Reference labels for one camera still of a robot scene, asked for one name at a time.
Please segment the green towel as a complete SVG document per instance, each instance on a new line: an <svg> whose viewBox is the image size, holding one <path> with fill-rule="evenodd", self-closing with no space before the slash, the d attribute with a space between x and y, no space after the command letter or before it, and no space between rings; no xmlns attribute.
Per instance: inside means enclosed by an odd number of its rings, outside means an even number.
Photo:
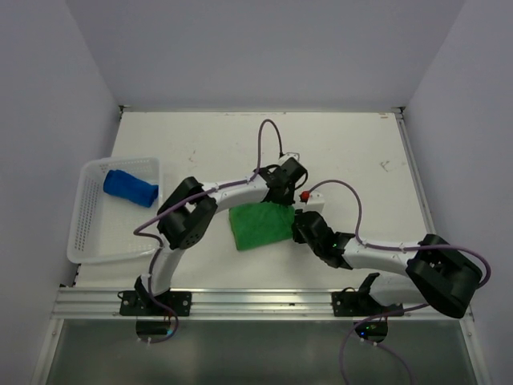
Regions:
<svg viewBox="0 0 513 385"><path fill-rule="evenodd" d="M236 249L248 251L292 238L293 206L269 202L240 205L228 211Z"/></svg>

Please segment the blue towel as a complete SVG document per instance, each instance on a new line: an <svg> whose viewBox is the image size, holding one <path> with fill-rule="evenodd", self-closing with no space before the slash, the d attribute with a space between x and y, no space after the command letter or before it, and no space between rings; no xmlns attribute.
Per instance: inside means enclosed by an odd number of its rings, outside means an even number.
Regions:
<svg viewBox="0 0 513 385"><path fill-rule="evenodd" d="M110 170L105 176L103 191L107 195L150 208L158 197L159 186L149 184L122 170Z"/></svg>

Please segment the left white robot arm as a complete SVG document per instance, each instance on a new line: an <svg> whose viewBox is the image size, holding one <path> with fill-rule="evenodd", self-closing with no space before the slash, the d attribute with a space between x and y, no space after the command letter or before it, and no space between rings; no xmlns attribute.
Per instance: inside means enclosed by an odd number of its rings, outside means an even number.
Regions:
<svg viewBox="0 0 513 385"><path fill-rule="evenodd" d="M241 180L201 183L193 176L184 179L157 215L133 232L158 242L147 272L135 281L140 308L151 315L172 311L167 300L172 275L185 251L202 239L217 213L262 202L291 206L297 184L306 176L306 168L290 156L275 167L257 167Z"/></svg>

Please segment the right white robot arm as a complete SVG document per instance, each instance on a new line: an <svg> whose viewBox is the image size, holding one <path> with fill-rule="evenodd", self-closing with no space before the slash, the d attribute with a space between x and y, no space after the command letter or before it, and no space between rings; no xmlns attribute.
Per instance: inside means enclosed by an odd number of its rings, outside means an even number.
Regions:
<svg viewBox="0 0 513 385"><path fill-rule="evenodd" d="M401 302L426 303L451 318L462 318L475 291L491 277L466 257L471 251L448 244L435 234L418 243L375 245L353 233L333 231L314 211L295 213L293 240L306 244L334 269L375 270L358 289L357 305L376 314Z"/></svg>

